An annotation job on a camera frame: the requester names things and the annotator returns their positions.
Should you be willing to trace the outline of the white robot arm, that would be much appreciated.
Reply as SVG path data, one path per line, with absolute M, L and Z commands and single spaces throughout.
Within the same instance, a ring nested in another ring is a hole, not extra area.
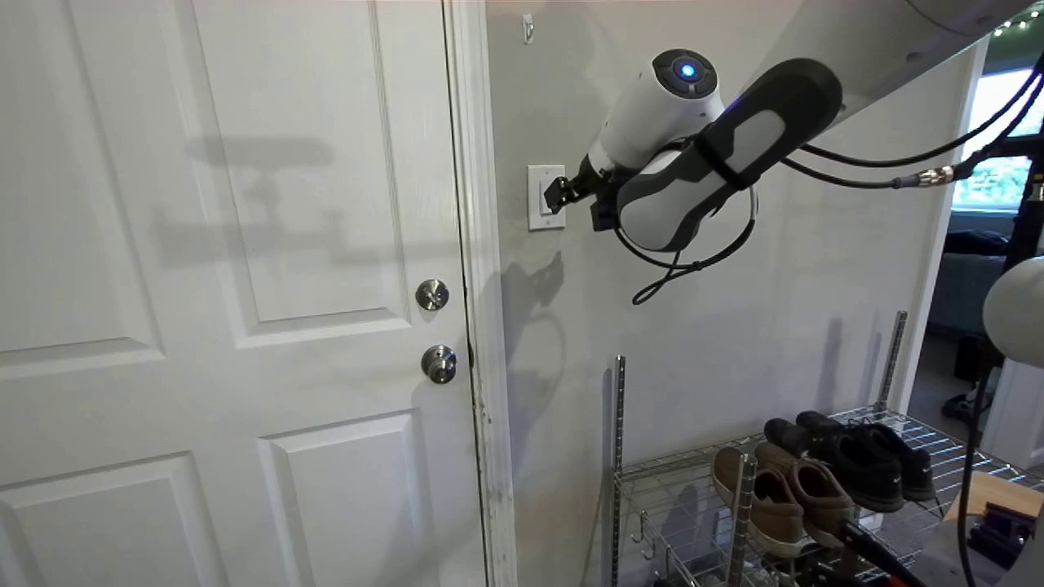
M 663 50 L 623 87 L 576 175 L 545 205 L 595 198 L 601 232 L 641 252 L 682 252 L 736 192 L 751 189 L 832 123 L 969 50 L 1034 0 L 803 0 L 757 78 L 720 100 L 696 50 Z

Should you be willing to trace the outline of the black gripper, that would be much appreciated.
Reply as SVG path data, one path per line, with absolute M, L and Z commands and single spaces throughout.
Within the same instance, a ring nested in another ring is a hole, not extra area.
M 545 185 L 545 205 L 557 214 L 564 205 L 595 198 L 590 220 L 598 232 L 620 225 L 617 192 L 633 180 L 633 168 L 595 168 L 590 160 L 582 160 L 576 175 L 557 175 Z

